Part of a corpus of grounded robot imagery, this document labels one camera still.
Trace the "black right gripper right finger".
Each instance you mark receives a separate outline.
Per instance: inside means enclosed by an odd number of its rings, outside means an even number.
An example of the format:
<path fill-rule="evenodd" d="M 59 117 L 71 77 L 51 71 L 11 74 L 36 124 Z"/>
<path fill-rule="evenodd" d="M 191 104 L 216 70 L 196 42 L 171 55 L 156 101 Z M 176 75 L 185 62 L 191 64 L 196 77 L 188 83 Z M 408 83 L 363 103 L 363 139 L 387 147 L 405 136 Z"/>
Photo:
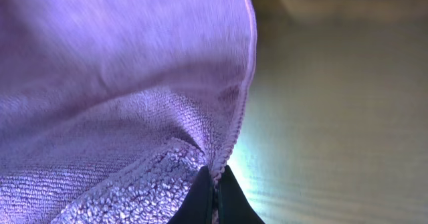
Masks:
<path fill-rule="evenodd" d="M 218 182 L 220 224 L 264 224 L 248 203 L 229 165 Z"/>

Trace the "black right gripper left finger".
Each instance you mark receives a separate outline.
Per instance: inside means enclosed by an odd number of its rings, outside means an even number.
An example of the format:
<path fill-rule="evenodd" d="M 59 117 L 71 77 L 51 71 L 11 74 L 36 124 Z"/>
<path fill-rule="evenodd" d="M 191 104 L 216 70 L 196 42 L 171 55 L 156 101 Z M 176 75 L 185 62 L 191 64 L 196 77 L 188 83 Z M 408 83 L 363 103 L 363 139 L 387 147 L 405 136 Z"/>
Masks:
<path fill-rule="evenodd" d="M 182 205 L 167 224 L 212 224 L 213 183 L 207 166 L 201 167 Z"/>

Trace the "pink purple cloth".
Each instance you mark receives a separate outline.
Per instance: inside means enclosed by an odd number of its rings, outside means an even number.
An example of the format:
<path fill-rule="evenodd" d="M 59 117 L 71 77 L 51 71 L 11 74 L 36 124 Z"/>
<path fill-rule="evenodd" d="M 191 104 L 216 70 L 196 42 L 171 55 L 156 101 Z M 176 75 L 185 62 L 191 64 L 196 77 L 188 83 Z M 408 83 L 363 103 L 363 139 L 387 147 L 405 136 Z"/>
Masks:
<path fill-rule="evenodd" d="M 168 223 L 218 182 L 255 71 L 251 0 L 1 0 L 1 222 Z"/>

